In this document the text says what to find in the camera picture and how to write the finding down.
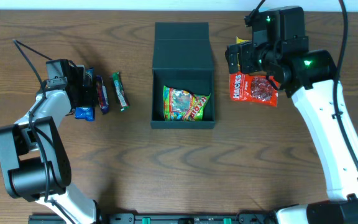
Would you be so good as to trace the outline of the blue Oreo cookie pack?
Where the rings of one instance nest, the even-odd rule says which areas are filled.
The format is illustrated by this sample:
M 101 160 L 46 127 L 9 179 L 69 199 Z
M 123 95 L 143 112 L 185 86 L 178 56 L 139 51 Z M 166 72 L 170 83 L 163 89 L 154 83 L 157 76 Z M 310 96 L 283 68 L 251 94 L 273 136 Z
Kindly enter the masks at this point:
M 94 68 L 85 70 L 79 84 L 79 102 L 75 108 L 75 119 L 95 120 L 96 89 L 94 85 Z

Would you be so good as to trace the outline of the green red candy bar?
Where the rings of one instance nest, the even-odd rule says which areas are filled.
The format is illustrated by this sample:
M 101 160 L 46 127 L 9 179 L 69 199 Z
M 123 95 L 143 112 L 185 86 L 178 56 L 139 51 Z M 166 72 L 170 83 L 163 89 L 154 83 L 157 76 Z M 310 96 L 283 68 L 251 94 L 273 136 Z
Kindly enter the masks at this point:
M 119 72 L 113 73 L 110 77 L 111 86 L 116 94 L 117 104 L 120 106 L 120 111 L 125 111 L 130 108 L 129 101 L 124 92 L 124 87 L 121 81 L 121 74 Z

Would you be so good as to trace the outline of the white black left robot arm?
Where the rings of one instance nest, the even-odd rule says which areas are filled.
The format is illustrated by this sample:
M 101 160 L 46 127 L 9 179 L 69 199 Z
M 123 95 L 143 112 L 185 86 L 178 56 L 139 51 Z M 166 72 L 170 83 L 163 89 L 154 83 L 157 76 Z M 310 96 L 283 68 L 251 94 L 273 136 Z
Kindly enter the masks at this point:
M 44 205 L 65 223 L 102 223 L 97 202 L 71 181 L 71 165 L 58 127 L 81 102 L 85 67 L 47 62 L 48 79 L 14 124 L 0 127 L 0 164 L 12 198 Z

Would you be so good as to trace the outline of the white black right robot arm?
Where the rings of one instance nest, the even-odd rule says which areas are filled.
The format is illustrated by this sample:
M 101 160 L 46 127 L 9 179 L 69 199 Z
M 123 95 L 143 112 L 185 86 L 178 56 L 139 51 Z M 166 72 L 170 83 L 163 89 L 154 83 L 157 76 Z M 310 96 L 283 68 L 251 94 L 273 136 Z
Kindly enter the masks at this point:
M 243 42 L 227 47 L 229 72 L 264 71 L 280 84 L 304 119 L 317 150 L 328 200 L 274 211 L 269 223 L 358 223 L 358 136 L 344 102 L 337 68 L 308 41 Z

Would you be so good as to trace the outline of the green Haribo gummy bag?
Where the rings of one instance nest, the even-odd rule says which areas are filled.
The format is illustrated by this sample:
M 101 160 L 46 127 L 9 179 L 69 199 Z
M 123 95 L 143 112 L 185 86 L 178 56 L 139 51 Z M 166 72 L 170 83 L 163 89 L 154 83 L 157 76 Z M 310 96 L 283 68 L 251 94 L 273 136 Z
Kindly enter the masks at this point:
M 163 87 L 165 121 L 201 121 L 210 95 L 192 94 L 186 90 Z

